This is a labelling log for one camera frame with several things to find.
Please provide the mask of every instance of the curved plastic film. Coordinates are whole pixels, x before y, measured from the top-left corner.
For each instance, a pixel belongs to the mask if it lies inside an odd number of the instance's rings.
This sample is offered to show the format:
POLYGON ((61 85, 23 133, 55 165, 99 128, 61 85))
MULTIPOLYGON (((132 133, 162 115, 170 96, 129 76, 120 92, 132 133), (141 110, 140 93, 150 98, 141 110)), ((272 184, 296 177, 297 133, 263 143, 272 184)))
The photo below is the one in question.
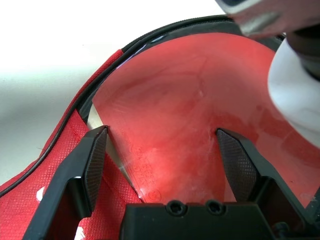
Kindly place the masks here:
POLYGON ((189 35, 139 53, 101 85, 94 107, 145 202, 235 200, 217 128, 250 139, 304 207, 318 201, 320 151, 268 95, 274 54, 237 35, 189 35))

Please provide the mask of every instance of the red fabric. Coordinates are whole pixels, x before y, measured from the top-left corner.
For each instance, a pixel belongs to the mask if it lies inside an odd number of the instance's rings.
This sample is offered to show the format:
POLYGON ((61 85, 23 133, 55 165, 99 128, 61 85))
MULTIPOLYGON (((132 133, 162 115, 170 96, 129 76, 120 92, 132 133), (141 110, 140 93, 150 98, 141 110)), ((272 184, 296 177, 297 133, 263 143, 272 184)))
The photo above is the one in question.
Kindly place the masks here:
MULTIPOLYGON (((81 88, 71 104, 97 75, 110 66, 110 64, 121 55, 122 52, 119 50, 109 58, 81 88)), ((61 121, 45 144, 46 146, 48 146, 61 121)), ((44 191, 46 190, 58 165, 79 143, 87 131, 88 128, 86 124, 78 112, 75 111, 65 126, 59 140, 43 163, 26 180, 0 198, 1 240, 16 240, 23 237, 39 204, 36 198, 37 192, 43 187, 44 191)), ((9 186, 21 174, 22 173, 6 182, 0 189, 3 190, 9 186)), ((95 211, 92 217, 83 219, 79 224, 79 227, 83 228, 85 239, 117 239, 126 203, 140 202, 141 200, 116 165, 106 155, 103 179, 101 181, 95 211)))
POLYGON ((194 34, 141 52, 108 77, 93 104, 143 200, 232 200, 215 136, 226 128, 255 143, 302 204, 310 202, 319 150, 271 102, 274 54, 242 36, 194 34))

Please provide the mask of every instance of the metal part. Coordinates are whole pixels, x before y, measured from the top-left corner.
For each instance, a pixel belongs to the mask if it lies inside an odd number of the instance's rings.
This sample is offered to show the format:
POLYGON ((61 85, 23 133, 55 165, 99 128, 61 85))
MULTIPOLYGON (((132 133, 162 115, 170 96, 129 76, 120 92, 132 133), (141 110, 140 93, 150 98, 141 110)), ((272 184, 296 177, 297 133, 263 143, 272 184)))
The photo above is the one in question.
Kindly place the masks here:
POLYGON ((244 35, 274 36, 320 23, 319 0, 216 0, 244 35))

